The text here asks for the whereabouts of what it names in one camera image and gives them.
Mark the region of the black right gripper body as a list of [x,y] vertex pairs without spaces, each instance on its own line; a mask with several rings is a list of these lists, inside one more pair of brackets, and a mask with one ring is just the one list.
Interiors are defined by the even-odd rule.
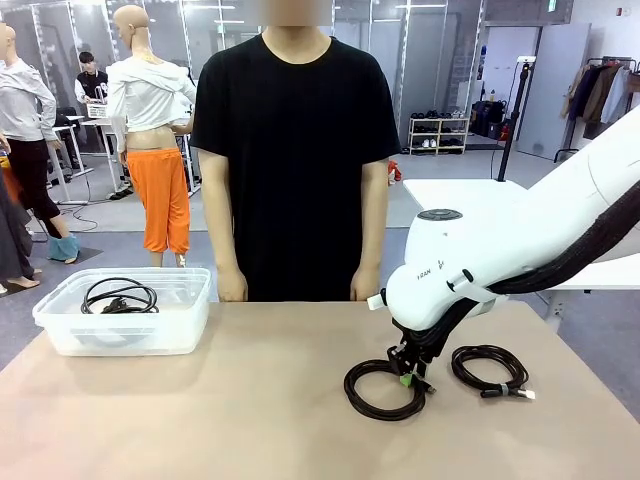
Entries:
[[417,373],[417,362],[424,361],[423,349],[410,342],[389,347],[387,357],[394,373]]

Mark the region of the person's left hand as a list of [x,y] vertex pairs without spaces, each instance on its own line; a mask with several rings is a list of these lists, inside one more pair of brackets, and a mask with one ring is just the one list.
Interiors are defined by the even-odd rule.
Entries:
[[366,301],[379,292],[380,266],[360,265],[350,284],[350,300]]

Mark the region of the person's right hand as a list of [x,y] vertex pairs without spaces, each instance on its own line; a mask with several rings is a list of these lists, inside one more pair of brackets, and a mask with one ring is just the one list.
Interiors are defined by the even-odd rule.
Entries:
[[246,302],[248,285],[237,267],[218,269],[217,293],[220,302]]

